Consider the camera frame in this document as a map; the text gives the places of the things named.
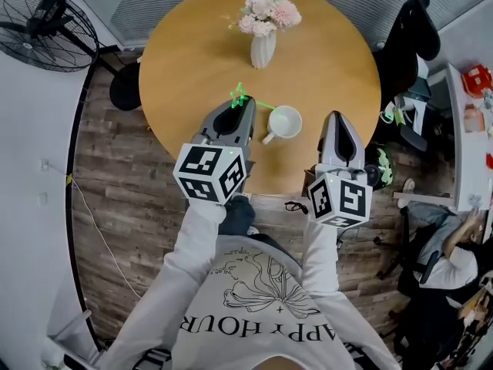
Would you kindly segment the person's right forearm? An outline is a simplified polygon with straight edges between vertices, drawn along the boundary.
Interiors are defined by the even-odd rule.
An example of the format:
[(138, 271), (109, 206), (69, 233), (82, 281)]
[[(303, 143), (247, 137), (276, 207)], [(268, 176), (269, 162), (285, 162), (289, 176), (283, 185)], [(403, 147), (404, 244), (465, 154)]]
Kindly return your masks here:
[(337, 229), (308, 220), (304, 230), (302, 275), (310, 296), (327, 296), (339, 289)]

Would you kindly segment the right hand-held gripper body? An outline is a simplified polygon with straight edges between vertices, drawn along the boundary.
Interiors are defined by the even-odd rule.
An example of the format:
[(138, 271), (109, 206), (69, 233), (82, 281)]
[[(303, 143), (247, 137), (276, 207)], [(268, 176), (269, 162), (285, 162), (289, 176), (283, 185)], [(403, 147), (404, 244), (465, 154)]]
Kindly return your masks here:
[(310, 220), (337, 229), (368, 222), (373, 189), (363, 167), (318, 163), (312, 168), (317, 179), (309, 186)]

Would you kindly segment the orange box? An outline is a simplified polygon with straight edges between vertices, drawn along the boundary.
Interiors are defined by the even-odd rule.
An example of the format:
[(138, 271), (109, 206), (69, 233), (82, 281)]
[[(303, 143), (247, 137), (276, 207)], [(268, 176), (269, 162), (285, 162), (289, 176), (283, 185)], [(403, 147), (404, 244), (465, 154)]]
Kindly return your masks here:
[(479, 133), (485, 131), (484, 114), (474, 104), (467, 104), (464, 108), (464, 131), (466, 133)]

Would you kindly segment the red gift box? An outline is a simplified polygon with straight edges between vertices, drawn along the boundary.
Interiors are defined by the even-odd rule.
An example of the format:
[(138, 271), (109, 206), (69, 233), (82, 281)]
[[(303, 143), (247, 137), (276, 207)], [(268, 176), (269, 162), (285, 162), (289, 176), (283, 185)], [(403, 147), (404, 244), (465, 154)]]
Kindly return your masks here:
[(473, 99), (482, 99), (487, 90), (493, 92), (493, 76), (482, 64), (463, 72), (461, 81), (465, 92)]

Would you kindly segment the person's white printed sweatshirt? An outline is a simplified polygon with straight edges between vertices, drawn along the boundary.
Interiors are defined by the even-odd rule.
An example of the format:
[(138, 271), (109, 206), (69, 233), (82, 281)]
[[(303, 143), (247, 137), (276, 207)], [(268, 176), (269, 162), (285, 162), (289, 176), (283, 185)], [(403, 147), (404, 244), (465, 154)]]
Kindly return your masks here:
[(153, 348), (172, 370), (400, 370), (377, 332), (338, 291), (310, 296), (302, 263), (268, 244), (220, 236), (205, 281), (183, 306), (161, 271), (102, 360), (131, 370)]

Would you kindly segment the black office chair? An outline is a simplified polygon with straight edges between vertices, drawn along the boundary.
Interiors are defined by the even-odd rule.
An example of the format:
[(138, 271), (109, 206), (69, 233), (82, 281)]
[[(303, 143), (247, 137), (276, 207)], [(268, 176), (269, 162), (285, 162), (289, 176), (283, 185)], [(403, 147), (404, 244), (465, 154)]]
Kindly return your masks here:
[(427, 8), (430, 0), (407, 0), (382, 49), (373, 53), (381, 84), (381, 117), (371, 138), (424, 152), (424, 110), (431, 98), (427, 63), (438, 56), (441, 40)]

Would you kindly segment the black standing fan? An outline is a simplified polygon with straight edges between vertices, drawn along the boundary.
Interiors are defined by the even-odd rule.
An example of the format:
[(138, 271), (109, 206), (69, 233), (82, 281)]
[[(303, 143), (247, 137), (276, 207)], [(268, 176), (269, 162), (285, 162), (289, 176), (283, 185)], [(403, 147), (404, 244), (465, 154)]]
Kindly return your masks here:
[(123, 111), (141, 106), (138, 62), (116, 69), (102, 54), (84, 11), (71, 0), (0, 0), (0, 51), (25, 64), (55, 72), (78, 72), (98, 64), (113, 74), (109, 97)]

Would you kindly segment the small brown box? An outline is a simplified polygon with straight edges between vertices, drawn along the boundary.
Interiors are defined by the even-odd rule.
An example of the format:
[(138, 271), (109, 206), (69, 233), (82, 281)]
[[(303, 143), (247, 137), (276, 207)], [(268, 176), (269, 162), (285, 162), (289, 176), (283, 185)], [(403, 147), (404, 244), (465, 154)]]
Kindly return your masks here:
[(304, 171), (304, 183), (301, 191), (301, 196), (310, 199), (309, 186), (316, 180), (314, 168)]

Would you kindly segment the white rectangular desk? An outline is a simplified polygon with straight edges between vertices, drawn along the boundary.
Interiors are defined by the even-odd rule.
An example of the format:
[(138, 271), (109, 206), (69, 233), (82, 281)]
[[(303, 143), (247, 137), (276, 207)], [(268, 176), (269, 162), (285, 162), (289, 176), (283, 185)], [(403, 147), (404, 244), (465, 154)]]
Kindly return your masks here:
[(482, 111), (482, 101), (465, 92), (460, 72), (450, 63), (428, 78), (430, 85), (443, 81), (448, 86), (454, 123), (454, 192), (450, 197), (395, 192), (393, 198), (450, 207), (458, 212), (488, 210), (493, 196), (493, 170), (487, 166), (487, 155), (493, 156), (493, 139), (486, 130), (468, 132), (465, 125), (467, 118)]

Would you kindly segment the person's left forearm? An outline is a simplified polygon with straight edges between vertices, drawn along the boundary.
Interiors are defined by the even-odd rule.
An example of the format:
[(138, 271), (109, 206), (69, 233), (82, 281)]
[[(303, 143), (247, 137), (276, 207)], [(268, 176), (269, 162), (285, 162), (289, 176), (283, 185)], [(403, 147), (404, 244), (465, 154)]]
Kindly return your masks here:
[(168, 295), (187, 306), (209, 273), (216, 255), (219, 225), (226, 216), (225, 207), (192, 200), (171, 253), (164, 257), (165, 288)]

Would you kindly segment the white ribbed vase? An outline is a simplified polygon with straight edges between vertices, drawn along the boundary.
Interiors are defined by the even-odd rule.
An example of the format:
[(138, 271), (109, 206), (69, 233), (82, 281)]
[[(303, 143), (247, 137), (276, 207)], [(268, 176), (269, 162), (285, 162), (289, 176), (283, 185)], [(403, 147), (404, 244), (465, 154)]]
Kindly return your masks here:
[(250, 59), (255, 69), (265, 69), (273, 57), (277, 44), (277, 32), (254, 36), (250, 47)]

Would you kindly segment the pink flower bouquet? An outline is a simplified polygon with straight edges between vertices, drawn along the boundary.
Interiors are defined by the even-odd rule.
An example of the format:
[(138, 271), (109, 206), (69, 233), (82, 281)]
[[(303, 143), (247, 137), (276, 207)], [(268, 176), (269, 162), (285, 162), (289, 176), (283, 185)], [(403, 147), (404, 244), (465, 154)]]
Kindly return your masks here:
[(302, 15), (290, 0), (245, 0), (240, 18), (228, 25), (253, 37), (267, 37), (277, 30), (297, 26)]

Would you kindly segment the black green patterned helmet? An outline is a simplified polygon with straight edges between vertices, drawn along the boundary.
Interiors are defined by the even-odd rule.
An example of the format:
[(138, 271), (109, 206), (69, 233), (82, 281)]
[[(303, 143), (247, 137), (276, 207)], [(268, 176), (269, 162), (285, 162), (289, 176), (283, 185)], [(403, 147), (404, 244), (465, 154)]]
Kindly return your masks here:
[(365, 148), (364, 170), (373, 191), (390, 186), (394, 181), (394, 164), (390, 151), (382, 144), (369, 143)]

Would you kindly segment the green star stirrer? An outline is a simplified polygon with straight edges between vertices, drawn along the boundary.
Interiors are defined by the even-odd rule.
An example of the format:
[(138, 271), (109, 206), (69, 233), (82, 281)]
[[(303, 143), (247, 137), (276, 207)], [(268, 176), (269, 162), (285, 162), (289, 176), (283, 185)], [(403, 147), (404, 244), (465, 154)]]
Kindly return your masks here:
[[(237, 106), (243, 106), (246, 105), (250, 100), (253, 100), (252, 96), (247, 95), (246, 90), (243, 88), (242, 82), (238, 82), (236, 88), (230, 93), (231, 96), (231, 104), (230, 107), (232, 109), (235, 109)], [(266, 103), (262, 103), (259, 101), (256, 101), (256, 106), (260, 106), (263, 108), (275, 110), (275, 106), (271, 106)]]

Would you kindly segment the white mug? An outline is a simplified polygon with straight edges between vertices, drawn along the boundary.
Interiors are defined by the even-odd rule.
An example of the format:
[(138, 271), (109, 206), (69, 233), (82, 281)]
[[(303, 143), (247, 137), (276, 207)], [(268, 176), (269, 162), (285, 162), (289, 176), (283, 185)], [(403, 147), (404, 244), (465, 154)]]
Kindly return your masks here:
[(268, 134), (262, 144), (267, 145), (275, 138), (292, 139), (302, 129), (303, 120), (300, 113), (292, 106), (278, 106), (272, 110), (267, 121)]

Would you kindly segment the round wooden table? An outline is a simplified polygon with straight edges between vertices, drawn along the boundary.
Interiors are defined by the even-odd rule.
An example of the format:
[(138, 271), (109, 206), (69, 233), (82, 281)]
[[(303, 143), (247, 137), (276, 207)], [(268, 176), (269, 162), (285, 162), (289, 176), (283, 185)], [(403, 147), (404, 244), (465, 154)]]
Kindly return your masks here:
[(156, 26), (139, 71), (139, 93), (153, 133), (174, 156), (200, 131), (206, 115), (231, 99), (242, 82), (246, 94), (271, 106), (292, 106), (301, 115), (292, 139), (268, 134), (271, 109), (258, 106), (250, 142), (253, 169), (247, 192), (298, 192), (304, 171), (317, 162), (317, 144), (327, 115), (337, 110), (367, 143), (377, 125), (381, 88), (363, 36), (325, 0), (291, 0), (299, 25), (277, 34), (269, 65), (255, 69), (250, 37), (228, 29), (245, 0), (184, 0)]

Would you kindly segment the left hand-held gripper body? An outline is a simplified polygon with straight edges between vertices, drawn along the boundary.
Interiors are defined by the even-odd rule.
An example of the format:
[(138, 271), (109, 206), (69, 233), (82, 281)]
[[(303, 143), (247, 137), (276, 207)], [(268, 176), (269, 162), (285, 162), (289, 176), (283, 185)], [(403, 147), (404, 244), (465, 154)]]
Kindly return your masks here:
[(249, 161), (252, 133), (220, 135), (202, 131), (183, 144), (173, 177), (188, 200), (224, 205), (243, 192), (253, 162)]

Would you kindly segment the person's dark trousers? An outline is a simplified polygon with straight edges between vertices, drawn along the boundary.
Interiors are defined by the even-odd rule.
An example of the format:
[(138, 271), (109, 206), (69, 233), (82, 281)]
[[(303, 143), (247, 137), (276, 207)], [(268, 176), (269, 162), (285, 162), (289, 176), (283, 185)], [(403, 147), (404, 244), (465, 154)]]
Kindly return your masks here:
[(285, 253), (297, 264), (299, 262), (272, 237), (262, 233), (250, 233), (255, 221), (255, 211), (250, 202), (245, 197), (234, 197), (229, 199), (225, 205), (226, 217), (219, 225), (218, 234), (228, 236), (249, 237), (252, 240), (263, 242)]

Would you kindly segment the black swivel chair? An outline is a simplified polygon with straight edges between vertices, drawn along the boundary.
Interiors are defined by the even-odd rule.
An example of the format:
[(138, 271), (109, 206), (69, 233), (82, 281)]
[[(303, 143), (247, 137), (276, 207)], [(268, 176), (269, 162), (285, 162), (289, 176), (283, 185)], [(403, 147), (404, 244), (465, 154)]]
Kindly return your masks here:
[(394, 350), (402, 357), (402, 370), (432, 370), (458, 347), (465, 330), (461, 309), (478, 293), (482, 277), (455, 291), (422, 288), (420, 285), (427, 281), (438, 253), (431, 255), (425, 267), (416, 264), (416, 259), (434, 228), (413, 218), (406, 206), (400, 210), (403, 217), (401, 242), (393, 245), (397, 254), (377, 277), (383, 280), (396, 267), (402, 268), (397, 289), (410, 301), (395, 316)]

